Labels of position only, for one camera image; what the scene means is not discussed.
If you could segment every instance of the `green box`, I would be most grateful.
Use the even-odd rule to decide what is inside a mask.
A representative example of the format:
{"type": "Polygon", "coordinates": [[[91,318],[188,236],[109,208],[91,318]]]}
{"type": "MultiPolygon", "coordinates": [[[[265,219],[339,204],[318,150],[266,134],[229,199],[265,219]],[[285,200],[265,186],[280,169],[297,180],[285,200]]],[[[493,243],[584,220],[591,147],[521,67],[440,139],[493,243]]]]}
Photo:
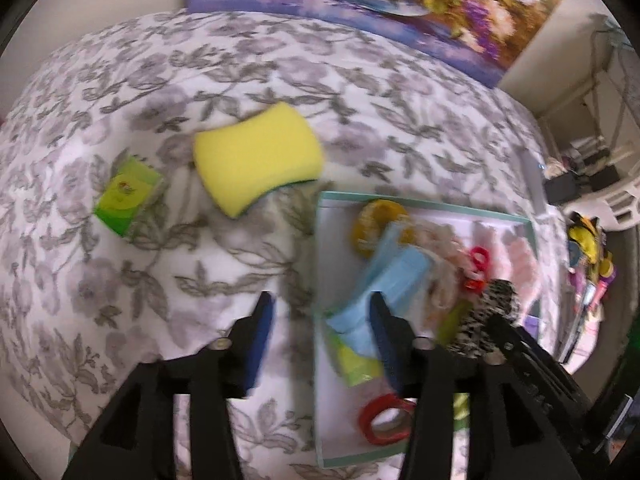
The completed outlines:
{"type": "Polygon", "coordinates": [[[118,168],[94,209],[109,229],[131,239],[140,214],[165,189],[161,173],[130,156],[118,168]]]}

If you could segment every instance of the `pink object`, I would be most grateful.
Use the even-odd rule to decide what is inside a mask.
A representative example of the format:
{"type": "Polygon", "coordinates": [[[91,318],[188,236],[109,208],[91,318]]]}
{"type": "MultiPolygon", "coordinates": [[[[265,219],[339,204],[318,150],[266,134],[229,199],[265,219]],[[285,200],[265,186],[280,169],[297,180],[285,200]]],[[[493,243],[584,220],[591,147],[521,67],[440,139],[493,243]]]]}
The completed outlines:
{"type": "Polygon", "coordinates": [[[575,289],[574,312],[578,312],[578,300],[582,298],[582,295],[587,288],[587,272],[584,267],[584,263],[578,263],[574,272],[569,273],[569,284],[575,289]]]}
{"type": "Polygon", "coordinates": [[[507,280],[511,281],[511,260],[507,247],[505,247],[499,234],[494,228],[487,229],[487,240],[485,247],[491,254],[491,263],[487,272],[489,280],[507,280]]]}
{"type": "Polygon", "coordinates": [[[508,245],[507,252],[513,270],[511,283],[520,299],[520,323],[522,323],[542,288],[540,268],[526,238],[516,238],[508,245]]]}
{"type": "Polygon", "coordinates": [[[596,306],[600,303],[600,300],[609,288],[609,285],[611,284],[611,282],[613,282],[613,280],[616,279],[616,274],[616,267],[613,267],[613,272],[610,276],[600,276],[600,279],[598,280],[598,286],[596,288],[596,294],[589,304],[589,310],[594,311],[596,309],[596,306]]]}

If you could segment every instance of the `fabric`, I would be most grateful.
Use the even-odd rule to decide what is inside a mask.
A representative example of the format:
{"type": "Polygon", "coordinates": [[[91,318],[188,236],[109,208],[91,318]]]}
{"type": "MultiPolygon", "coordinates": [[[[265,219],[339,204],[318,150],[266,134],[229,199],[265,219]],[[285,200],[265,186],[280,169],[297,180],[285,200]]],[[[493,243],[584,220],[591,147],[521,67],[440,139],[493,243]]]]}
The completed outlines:
{"type": "Polygon", "coordinates": [[[507,252],[507,247],[500,239],[494,228],[487,229],[487,244],[485,245],[491,255],[489,271],[490,280],[510,280],[513,275],[513,265],[507,252]]]}
{"type": "MultiPolygon", "coordinates": [[[[398,459],[323,472],[312,442],[314,212],[323,189],[402,194],[531,216],[516,149],[542,160],[530,113],[425,54],[359,30],[261,13],[144,16],[52,54],[0,130],[0,362],[79,444],[140,360],[190,354],[277,296],[247,400],[231,403],[248,478],[396,478],[398,459]],[[215,208],[195,132],[278,101],[326,155],[321,181],[267,195],[238,220],[215,208]],[[91,215],[137,155],[169,188],[132,243],[91,215]]],[[[564,224],[533,219],[542,346],[556,339],[564,224]]],[[[188,463],[178,409],[180,476],[188,463]]],[[[456,437],[454,469],[465,453],[456,437]]]]}
{"type": "Polygon", "coordinates": [[[520,323],[524,323],[531,305],[540,294],[540,268],[526,238],[516,238],[507,246],[513,266],[511,282],[520,300],[520,323]]]}

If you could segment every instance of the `screw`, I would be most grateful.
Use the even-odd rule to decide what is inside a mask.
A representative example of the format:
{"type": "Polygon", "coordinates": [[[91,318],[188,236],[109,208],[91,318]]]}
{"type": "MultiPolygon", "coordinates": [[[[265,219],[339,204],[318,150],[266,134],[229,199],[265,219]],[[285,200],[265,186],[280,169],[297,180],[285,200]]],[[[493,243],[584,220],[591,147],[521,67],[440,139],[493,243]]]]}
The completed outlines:
{"type": "Polygon", "coordinates": [[[227,350],[231,347],[231,339],[228,337],[219,337],[209,343],[209,348],[212,350],[227,350]]]}
{"type": "Polygon", "coordinates": [[[436,344],[433,342],[433,339],[429,339],[428,337],[417,337],[413,342],[414,348],[418,350],[433,350],[436,348],[436,344]]]}

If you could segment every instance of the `light blue face mask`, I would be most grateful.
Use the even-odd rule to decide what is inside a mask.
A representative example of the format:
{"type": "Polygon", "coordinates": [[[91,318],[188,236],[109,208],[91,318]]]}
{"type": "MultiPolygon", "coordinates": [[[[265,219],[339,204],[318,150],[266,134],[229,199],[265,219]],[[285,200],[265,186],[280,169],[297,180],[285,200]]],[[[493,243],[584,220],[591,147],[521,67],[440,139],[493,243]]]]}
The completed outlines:
{"type": "Polygon", "coordinates": [[[433,261],[416,247],[398,244],[405,227],[397,222],[388,225],[356,284],[354,295],[344,309],[326,320],[342,341],[363,357],[378,358],[369,325],[372,293],[382,292],[391,313],[402,317],[433,265],[433,261]]]}

